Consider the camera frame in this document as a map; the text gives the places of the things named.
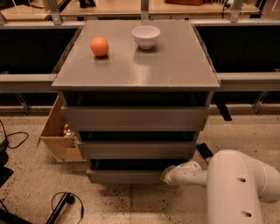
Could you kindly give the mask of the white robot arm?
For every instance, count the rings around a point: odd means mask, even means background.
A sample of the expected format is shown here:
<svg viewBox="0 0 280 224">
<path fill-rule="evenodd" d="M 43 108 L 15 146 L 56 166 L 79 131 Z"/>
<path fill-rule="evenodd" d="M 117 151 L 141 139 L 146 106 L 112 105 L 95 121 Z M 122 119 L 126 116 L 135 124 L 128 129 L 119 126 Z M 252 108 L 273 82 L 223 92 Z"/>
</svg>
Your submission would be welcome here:
<svg viewBox="0 0 280 224">
<path fill-rule="evenodd" d="M 204 186 L 207 224 L 263 224 L 260 204 L 280 200 L 280 172 L 237 150 L 215 153 L 204 170 L 190 161 L 166 168 L 166 184 Z"/>
</svg>

